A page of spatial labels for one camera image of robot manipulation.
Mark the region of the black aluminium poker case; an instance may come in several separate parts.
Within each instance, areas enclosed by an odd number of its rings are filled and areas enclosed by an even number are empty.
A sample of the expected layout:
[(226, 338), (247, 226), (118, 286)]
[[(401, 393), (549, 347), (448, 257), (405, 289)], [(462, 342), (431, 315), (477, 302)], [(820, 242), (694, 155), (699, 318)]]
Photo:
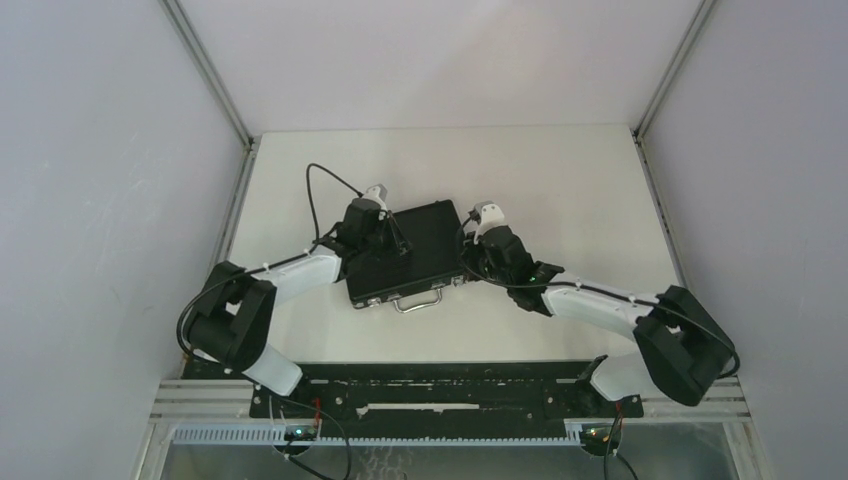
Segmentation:
[(443, 291), (466, 283), (457, 259), (461, 222), (451, 200), (440, 200), (394, 215), (407, 240), (404, 252), (368, 260), (346, 280), (357, 310), (391, 304), (400, 314), (434, 307)]

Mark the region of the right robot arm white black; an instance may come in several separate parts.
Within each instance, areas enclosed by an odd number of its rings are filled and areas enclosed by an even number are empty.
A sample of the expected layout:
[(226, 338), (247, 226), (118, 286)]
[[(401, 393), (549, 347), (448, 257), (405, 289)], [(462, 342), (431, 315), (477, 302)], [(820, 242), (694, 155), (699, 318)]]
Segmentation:
[(596, 357), (581, 374), (578, 402), (589, 415), (650, 392), (694, 407), (741, 367), (733, 341), (684, 287), (637, 295), (585, 282), (535, 260), (507, 226), (482, 235), (459, 231), (457, 250), (470, 280), (505, 289), (520, 309), (582, 321), (635, 344), (630, 354)]

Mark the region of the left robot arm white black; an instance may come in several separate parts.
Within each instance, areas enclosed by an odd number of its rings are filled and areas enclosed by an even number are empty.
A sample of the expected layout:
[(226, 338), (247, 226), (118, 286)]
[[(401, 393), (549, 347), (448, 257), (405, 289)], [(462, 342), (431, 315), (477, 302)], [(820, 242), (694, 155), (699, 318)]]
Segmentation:
[(286, 415), (301, 416), (313, 392), (300, 382), (301, 367), (269, 341), (275, 308), (409, 248), (383, 201), (355, 198), (343, 219), (303, 253), (254, 270), (230, 261), (217, 264), (178, 318), (178, 343), (273, 392), (274, 404)]

